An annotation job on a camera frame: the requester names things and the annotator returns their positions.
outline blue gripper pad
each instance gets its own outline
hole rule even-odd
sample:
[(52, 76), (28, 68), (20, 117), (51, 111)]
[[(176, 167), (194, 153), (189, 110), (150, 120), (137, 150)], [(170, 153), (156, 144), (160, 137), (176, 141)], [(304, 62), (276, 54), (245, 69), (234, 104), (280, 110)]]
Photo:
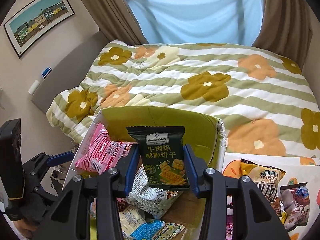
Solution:
[(124, 194), (126, 196), (128, 196), (129, 192), (131, 192), (132, 190), (133, 180), (136, 175), (139, 158), (140, 158), (139, 148), (135, 147), (127, 173), (125, 174)]
[(210, 191), (210, 185), (204, 179), (204, 171), (208, 168), (204, 159), (196, 157), (191, 145), (186, 144), (183, 147), (184, 166), (188, 177), (190, 188), (197, 198), (207, 197)]
[(71, 151), (51, 156), (47, 159), (47, 165), (50, 167), (58, 166), (73, 160), (74, 154)]

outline picture frame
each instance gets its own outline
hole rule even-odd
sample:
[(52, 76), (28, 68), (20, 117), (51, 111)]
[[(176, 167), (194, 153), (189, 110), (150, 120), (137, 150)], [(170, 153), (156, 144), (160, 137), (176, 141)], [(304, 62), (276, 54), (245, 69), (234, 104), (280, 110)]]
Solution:
[(4, 29), (21, 58), (40, 37), (74, 14), (68, 0), (34, 0), (12, 16)]

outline human hand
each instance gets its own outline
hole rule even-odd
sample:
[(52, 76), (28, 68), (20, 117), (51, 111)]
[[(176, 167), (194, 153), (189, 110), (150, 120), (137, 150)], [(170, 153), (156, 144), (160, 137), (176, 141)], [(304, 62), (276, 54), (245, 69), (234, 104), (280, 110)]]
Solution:
[(13, 222), (18, 231), (25, 237), (31, 238), (32, 232), (37, 230), (37, 227), (25, 218)]

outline yellow snack bag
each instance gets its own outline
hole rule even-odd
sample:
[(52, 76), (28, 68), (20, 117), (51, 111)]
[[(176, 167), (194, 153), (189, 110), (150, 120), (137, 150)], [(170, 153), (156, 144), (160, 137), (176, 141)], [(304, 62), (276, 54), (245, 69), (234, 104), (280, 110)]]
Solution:
[(270, 166), (262, 166), (244, 159), (240, 161), (242, 175), (247, 175), (261, 190), (277, 215), (281, 217), (280, 200), (277, 193), (278, 183), (285, 171)]

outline floral comforter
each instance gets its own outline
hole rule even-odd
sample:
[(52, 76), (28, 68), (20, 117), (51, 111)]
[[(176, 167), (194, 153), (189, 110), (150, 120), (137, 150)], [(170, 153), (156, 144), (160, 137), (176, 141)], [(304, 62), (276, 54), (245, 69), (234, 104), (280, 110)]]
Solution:
[(320, 157), (320, 112), (297, 64), (241, 45), (113, 41), (47, 118), (80, 143), (99, 109), (141, 105), (222, 119), (228, 152)]

